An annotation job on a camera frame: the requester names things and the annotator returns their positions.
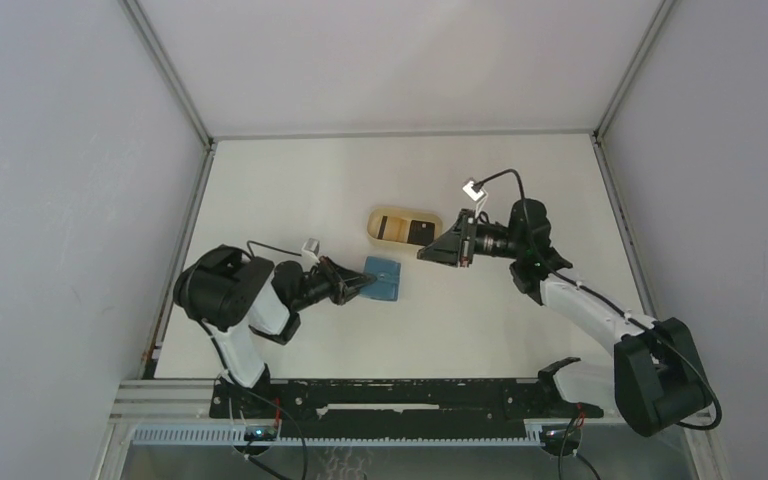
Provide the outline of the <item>blue leather card holder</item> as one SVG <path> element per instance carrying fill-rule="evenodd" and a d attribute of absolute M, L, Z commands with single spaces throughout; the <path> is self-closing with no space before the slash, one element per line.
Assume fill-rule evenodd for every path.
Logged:
<path fill-rule="evenodd" d="M 401 263 L 395 260 L 368 256 L 364 265 L 364 272 L 375 277 L 375 281 L 364 286 L 360 295 L 364 298 L 396 302 L 399 298 Z"/>

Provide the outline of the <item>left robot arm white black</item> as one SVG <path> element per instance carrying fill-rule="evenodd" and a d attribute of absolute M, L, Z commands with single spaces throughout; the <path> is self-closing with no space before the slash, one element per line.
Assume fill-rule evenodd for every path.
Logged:
<path fill-rule="evenodd" d="M 210 339 L 225 377 L 237 385 L 234 404 L 258 417 L 270 409 L 273 392 L 253 338 L 285 345 L 301 326 L 302 310 L 325 300 L 344 305 L 375 282 L 373 274 L 327 256 L 305 268 L 220 245 L 178 276 L 173 301 Z"/>

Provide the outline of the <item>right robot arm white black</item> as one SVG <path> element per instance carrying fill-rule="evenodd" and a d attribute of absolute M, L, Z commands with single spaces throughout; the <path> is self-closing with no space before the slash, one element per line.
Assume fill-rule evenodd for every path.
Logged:
<path fill-rule="evenodd" d="M 552 374 L 537 391 L 547 414 L 562 416 L 586 403 L 617 412 L 634 432 L 651 437 L 674 425 L 693 430 L 691 417 L 712 408 L 713 419 L 698 428 L 717 428 L 722 406 L 689 327 L 677 318 L 634 313 L 587 285 L 552 246 L 550 234 L 538 200 L 516 201 L 507 225 L 485 223 L 463 209 L 417 257 L 455 268 L 470 266 L 477 256 L 510 260 L 520 293 L 570 320 L 611 355 L 611 370 L 574 360 Z"/>

